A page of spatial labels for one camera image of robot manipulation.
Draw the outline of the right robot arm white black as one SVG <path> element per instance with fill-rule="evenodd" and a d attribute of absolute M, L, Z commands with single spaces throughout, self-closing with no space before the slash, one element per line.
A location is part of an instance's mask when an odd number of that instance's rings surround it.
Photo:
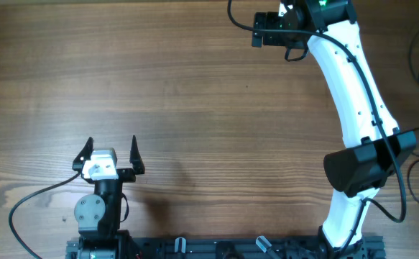
<path fill-rule="evenodd" d="M 401 166 L 416 146 L 415 134 L 400 130 L 378 91 L 350 1 L 283 1 L 276 12 L 258 12 L 252 45 L 301 50 L 324 75 L 344 148 L 323 161 L 333 196 L 320 233 L 330 252 L 348 252 L 360 243 L 367 210 L 390 176 L 407 201 Z"/>

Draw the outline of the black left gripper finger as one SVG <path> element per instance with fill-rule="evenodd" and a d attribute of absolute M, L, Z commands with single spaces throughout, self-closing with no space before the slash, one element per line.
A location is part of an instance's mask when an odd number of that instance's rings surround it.
<path fill-rule="evenodd" d="M 74 171 L 82 171 L 85 162 L 91 159 L 91 154 L 93 152 L 93 142 L 93 138 L 89 137 L 83 149 L 73 160 L 72 169 Z"/>
<path fill-rule="evenodd" d="M 135 135 L 132 137 L 129 162 L 132 164 L 132 169 L 136 175 L 145 174 L 145 166 L 139 153 L 137 138 Z"/>

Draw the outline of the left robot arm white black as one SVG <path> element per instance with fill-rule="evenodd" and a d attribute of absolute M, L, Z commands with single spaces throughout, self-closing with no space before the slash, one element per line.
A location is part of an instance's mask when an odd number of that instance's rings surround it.
<path fill-rule="evenodd" d="M 67 243 L 66 258 L 143 257 L 129 231 L 120 229 L 129 215 L 126 209 L 121 216 L 121 203 L 127 201 L 122 186 L 134 183 L 137 175 L 145 173 L 136 137 L 132 138 L 129 162 L 130 168 L 118 168 L 115 149 L 95 149 L 91 137 L 74 159 L 73 170 L 94 185 L 94 191 L 75 205 L 74 217 L 80 237 Z"/>

